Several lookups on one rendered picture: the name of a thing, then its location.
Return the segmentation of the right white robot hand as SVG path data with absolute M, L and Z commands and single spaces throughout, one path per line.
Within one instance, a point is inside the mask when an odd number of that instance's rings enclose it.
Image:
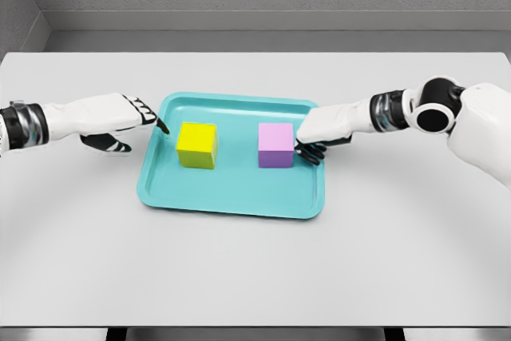
M 328 147 L 351 142 L 350 113 L 349 105 L 311 109 L 296 132 L 295 152 L 305 161 L 320 165 Z

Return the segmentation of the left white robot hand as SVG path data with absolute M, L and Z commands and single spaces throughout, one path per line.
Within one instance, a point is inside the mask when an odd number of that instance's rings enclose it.
M 155 125 L 169 135 L 167 125 L 139 97 L 111 93 L 79 101 L 78 129 L 81 142 L 104 153 L 130 153 L 132 148 L 111 132 Z

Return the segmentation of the pink purple cube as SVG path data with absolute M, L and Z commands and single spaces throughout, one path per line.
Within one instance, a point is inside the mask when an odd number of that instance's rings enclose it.
M 260 168 L 291 168 L 294 150 L 295 137 L 292 123 L 259 123 L 258 162 Z

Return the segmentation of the yellow cube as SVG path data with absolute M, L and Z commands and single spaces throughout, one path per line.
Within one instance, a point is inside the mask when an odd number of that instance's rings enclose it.
M 183 122 L 176 143 L 180 165 L 185 168 L 214 169 L 218 145 L 215 125 Z

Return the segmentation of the teal rectangular tray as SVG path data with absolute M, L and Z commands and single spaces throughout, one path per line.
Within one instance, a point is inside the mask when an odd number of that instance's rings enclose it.
M 258 126 L 291 123 L 297 129 L 312 101 L 178 92 L 168 95 L 159 115 L 170 130 L 154 129 L 137 195 L 146 205 L 202 212 L 307 220 L 325 204 L 323 165 L 294 157 L 289 169 L 258 166 Z M 180 165 L 176 143 L 184 122 L 213 124 L 219 153 L 213 170 Z

